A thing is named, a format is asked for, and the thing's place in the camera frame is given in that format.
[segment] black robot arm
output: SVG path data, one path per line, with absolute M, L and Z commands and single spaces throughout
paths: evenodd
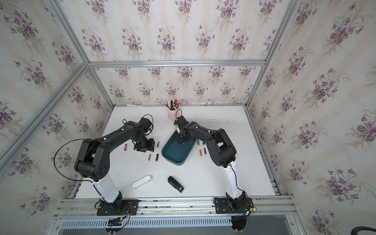
M 180 130 L 180 133 L 175 135 L 178 143 L 184 143 L 195 137 L 206 143 L 210 157 L 217 166 L 226 168 L 230 162 L 235 161 L 236 149 L 223 129 L 210 130 L 194 121 L 188 123 L 183 116 L 175 120 L 175 125 Z
M 141 118 L 137 122 L 128 121 L 119 129 L 108 135 L 86 139 L 82 142 L 80 151 L 74 165 L 75 171 L 82 177 L 89 177 L 95 182 L 104 178 L 110 168 L 110 153 L 125 141 L 135 141 L 137 151 L 154 151 L 154 140 L 147 139 L 145 133 L 150 129 L 152 123 L 147 118 Z

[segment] white table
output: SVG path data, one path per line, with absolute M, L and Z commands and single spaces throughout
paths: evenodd
M 227 132 L 237 150 L 235 161 L 237 178 L 248 196 L 274 195 L 243 106 L 184 106 L 181 109 L 188 122 L 195 121 L 203 127 L 222 128 Z M 226 184 L 223 172 L 212 162 L 208 149 L 202 141 L 200 141 L 200 146 L 194 145 L 183 165 L 174 165 L 162 156 L 163 146 L 175 131 L 173 121 L 167 118 L 166 107 L 115 107 L 104 135 L 120 128 L 123 125 L 123 118 L 127 121 L 138 122 L 145 114 L 151 114 L 154 118 L 154 130 L 148 135 L 149 138 L 155 140 L 154 153 L 133 150 L 133 143 L 128 140 L 127 151 L 124 151 L 124 144 L 122 144 L 110 154 L 109 174 L 123 197 L 225 196 Z M 146 175 L 151 175 L 152 182 L 139 189 L 133 189 L 132 184 Z M 184 187 L 182 193 L 167 182 L 169 176 L 173 176 Z M 97 199 L 99 194 L 89 182 L 82 182 L 76 198 Z

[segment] wall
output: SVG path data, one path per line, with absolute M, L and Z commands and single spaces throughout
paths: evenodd
M 375 227 L 375 8 L 303 0 L 251 106 L 308 234 Z
M 43 1 L 1 1 L 0 152 L 14 141 L 79 65 Z M 59 176 L 51 158 L 76 138 L 96 138 L 108 116 L 87 75 L 79 79 L 23 151 L 0 176 L 0 234 L 43 234 L 57 203 L 72 196 L 73 181 Z M 73 170 L 80 141 L 57 156 Z

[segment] pen holder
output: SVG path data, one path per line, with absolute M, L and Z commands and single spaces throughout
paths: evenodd
M 177 110 L 169 110 L 169 109 L 167 109 L 168 118 L 170 120 L 174 121 L 177 117 L 180 117 L 182 115 L 181 112 L 179 112 L 180 114 L 179 113 L 176 114 L 178 110 L 179 109 L 177 109 Z

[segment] aluminum frame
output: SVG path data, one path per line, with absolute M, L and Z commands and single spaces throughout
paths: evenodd
M 293 20 L 294 14 L 296 10 L 298 9 L 299 3 L 301 0 L 290 0 L 287 9 L 285 11 L 284 17 L 278 27 L 278 31 L 276 36 L 273 39 L 273 42 L 271 43 L 270 49 L 268 54 L 266 55 L 266 64 L 261 68 L 261 71 L 259 73 L 259 76 L 256 79 L 255 85 L 253 86 L 253 89 L 251 90 L 251 93 L 248 96 L 248 100 L 246 102 L 246 106 L 250 107 L 251 103 L 256 97 L 256 94 L 261 86 L 262 80 L 264 79 L 265 75 L 269 71 L 271 64 L 273 62 L 273 59 L 278 51 L 279 46 L 281 45 L 281 42 L 286 35 L 286 32 Z
M 31 121 L 25 130 L 18 136 L 12 145 L 0 157 L 0 174 L 2 174 L 18 156 L 21 150 L 31 140 L 35 133 L 41 128 L 46 119 L 51 115 L 60 102 L 66 97 L 71 88 L 81 78 L 87 69 L 87 63 L 82 63 L 78 69 L 62 85 L 60 90 L 44 106 L 42 111 Z
M 185 61 L 92 61 L 90 68 L 119 68 L 119 67 L 200 67 L 200 66 L 264 66 L 264 59 L 244 60 L 185 60 Z

